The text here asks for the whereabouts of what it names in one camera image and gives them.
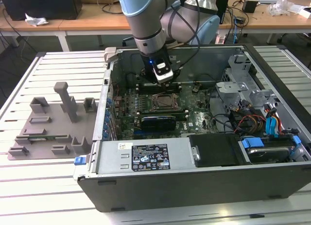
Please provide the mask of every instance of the gray carpet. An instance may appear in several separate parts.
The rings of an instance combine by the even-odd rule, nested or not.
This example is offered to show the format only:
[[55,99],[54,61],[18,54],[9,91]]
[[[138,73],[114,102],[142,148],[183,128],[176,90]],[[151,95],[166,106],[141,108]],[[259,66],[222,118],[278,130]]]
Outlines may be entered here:
[[[251,43],[254,46],[267,45],[268,34],[252,34],[242,37],[239,43]],[[122,46],[122,39],[128,35],[110,35],[102,36],[104,47],[98,45],[97,37],[90,36],[69,36],[68,41],[73,51],[94,51],[103,50],[110,46]],[[272,45],[278,45],[276,38],[273,39]],[[6,97],[10,95],[20,78],[27,70],[36,53],[23,41],[19,41],[18,48],[7,46],[7,49],[0,54],[0,107],[5,103]],[[54,36],[32,36],[28,42],[38,52],[60,52],[62,51],[58,38]],[[128,42],[129,46],[135,46],[133,41]],[[287,47],[303,64],[306,66],[311,61],[311,47],[307,46],[307,40],[296,34],[289,34],[283,38],[282,44]]]

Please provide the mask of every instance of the warning label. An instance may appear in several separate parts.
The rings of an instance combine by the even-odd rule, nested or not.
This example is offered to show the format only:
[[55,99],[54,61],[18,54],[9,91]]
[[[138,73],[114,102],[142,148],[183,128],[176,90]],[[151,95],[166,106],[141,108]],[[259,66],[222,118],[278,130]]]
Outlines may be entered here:
[[132,146],[133,171],[165,169],[171,169],[167,144]]

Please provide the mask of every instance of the motherboard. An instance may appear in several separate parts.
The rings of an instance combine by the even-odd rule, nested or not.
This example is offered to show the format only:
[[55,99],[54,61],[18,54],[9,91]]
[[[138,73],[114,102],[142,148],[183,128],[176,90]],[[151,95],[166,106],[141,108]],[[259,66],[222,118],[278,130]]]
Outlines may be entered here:
[[179,138],[190,134],[217,133],[216,121],[207,110],[209,90],[143,94],[128,89],[114,98],[118,140]]

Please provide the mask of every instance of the computer case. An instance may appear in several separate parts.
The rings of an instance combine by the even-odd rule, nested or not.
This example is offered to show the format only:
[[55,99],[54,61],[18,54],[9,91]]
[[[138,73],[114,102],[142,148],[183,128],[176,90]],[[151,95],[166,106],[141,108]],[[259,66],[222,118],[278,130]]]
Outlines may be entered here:
[[81,0],[2,0],[12,20],[31,17],[76,19],[82,9]]

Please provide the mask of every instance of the gray plastic stand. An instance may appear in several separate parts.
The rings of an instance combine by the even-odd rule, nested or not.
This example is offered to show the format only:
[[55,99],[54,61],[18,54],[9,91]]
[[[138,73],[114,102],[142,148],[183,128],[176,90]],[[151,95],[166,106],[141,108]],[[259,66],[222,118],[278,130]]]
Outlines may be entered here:
[[77,104],[67,88],[66,82],[54,87],[62,104],[48,104],[44,97],[32,100],[32,113],[9,150],[9,160],[74,158],[90,153],[97,105],[94,98]]

